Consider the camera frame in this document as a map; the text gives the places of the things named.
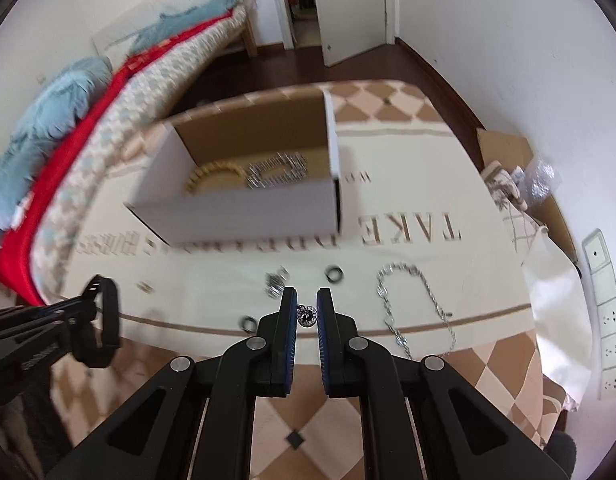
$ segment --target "chain bracelet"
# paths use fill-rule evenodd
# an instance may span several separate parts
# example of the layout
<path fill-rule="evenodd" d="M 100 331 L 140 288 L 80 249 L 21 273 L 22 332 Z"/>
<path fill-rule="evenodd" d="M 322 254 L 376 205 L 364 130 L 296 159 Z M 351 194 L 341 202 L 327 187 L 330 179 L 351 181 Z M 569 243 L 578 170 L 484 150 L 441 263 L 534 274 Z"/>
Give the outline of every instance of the chain bracelet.
<path fill-rule="evenodd" d="M 377 272 L 377 294 L 383 301 L 383 308 L 386 310 L 386 316 L 383 318 L 383 322 L 388 327 L 388 330 L 392 332 L 394 335 L 397 344 L 403 348 L 403 351 L 406 352 L 408 359 L 413 360 L 412 354 L 410 353 L 410 348 L 408 347 L 408 340 L 406 337 L 399 331 L 398 328 L 394 325 L 394 316 L 392 315 L 392 305 L 390 304 L 390 300 L 388 300 L 388 289 L 384 285 L 384 281 L 386 276 L 390 276 L 395 270 L 401 270 L 403 272 L 408 272 L 411 276 L 418 276 L 421 279 L 421 282 L 424 284 L 425 291 L 427 292 L 430 300 L 433 305 L 435 305 L 435 310 L 437 311 L 437 316 L 441 319 L 441 322 L 446 326 L 448 332 L 450 332 L 450 337 L 452 339 L 450 350 L 445 352 L 443 355 L 448 355 L 450 352 L 454 350 L 454 346 L 457 343 L 456 334 L 454 333 L 453 328 L 450 326 L 448 321 L 449 317 L 452 317 L 452 312 L 446 312 L 441 308 L 441 306 L 435 300 L 435 295 L 432 293 L 430 289 L 430 285 L 428 285 L 427 279 L 425 278 L 423 272 L 419 270 L 419 267 L 412 264 L 408 265 L 404 262 L 400 263 L 392 263 L 384 266 L 382 269 Z"/>

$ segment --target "bed leg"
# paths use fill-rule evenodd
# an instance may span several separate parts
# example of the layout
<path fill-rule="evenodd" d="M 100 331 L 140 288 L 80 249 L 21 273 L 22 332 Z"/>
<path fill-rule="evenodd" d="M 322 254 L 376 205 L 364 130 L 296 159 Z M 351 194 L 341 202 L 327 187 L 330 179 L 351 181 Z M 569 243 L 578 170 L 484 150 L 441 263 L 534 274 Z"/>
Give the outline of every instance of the bed leg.
<path fill-rule="evenodd" d="M 252 32 L 252 25 L 248 17 L 246 17 L 246 28 L 241 33 L 241 37 L 243 38 L 243 44 L 246 47 L 248 57 L 257 57 L 259 53 L 257 51 L 257 44 L 255 43 L 255 35 Z"/>

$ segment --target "red bed sheet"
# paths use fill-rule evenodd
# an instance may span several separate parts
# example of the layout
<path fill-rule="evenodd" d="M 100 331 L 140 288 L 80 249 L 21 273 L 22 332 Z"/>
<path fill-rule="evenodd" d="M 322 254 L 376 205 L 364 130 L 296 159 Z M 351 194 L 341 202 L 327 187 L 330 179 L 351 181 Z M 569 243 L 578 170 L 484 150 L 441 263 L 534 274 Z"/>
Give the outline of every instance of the red bed sheet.
<path fill-rule="evenodd" d="M 145 52 L 128 58 L 124 65 L 114 74 L 110 85 L 101 99 L 92 106 L 86 117 L 76 128 L 66 136 L 65 140 L 52 154 L 46 166 L 41 170 L 40 175 L 32 185 L 32 199 L 30 200 L 24 220 L 18 228 L 11 229 L 5 234 L 0 249 L 1 283 L 21 295 L 30 304 L 44 304 L 43 298 L 41 298 L 39 291 L 34 285 L 30 272 L 32 243 L 56 190 L 68 174 L 81 149 L 88 142 L 98 120 L 133 75 L 163 56 L 176 44 L 189 40 L 211 25 L 230 16 L 232 16 L 232 9 L 221 16 L 216 16 L 205 22 L 198 23 L 198 25 L 188 30 L 184 30 L 178 35 L 149 48 Z"/>

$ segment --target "white box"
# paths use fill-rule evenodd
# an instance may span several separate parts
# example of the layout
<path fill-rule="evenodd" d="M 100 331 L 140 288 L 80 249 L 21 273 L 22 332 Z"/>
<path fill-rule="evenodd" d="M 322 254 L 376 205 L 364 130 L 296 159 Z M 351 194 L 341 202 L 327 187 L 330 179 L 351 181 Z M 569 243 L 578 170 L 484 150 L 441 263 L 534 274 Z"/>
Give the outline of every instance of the white box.
<path fill-rule="evenodd" d="M 168 244 L 329 236 L 339 230 L 339 151 L 332 100 L 319 89 L 279 92 L 252 104 L 190 110 L 164 123 L 166 135 L 126 206 Z M 229 160 L 247 168 L 276 153 L 300 153 L 308 176 L 248 189 L 236 174 L 203 179 L 185 192 L 194 168 Z"/>

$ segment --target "blue pillow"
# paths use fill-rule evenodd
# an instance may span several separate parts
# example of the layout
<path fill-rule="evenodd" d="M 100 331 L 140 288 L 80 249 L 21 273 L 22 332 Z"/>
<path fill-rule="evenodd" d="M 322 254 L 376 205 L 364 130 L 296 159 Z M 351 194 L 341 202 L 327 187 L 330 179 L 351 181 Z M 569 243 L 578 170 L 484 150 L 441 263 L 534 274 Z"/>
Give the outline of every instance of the blue pillow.
<path fill-rule="evenodd" d="M 16 206 L 55 148 L 86 116 L 111 78 L 107 59 L 82 59 L 63 69 L 25 111 L 0 156 L 0 229 L 10 228 Z"/>
<path fill-rule="evenodd" d="M 237 0 L 210 0 L 206 4 L 191 7 L 180 14 L 162 14 L 159 16 L 158 22 L 140 31 L 128 54 L 133 56 L 143 52 L 179 32 L 194 27 L 198 23 L 226 13 L 236 4 Z"/>

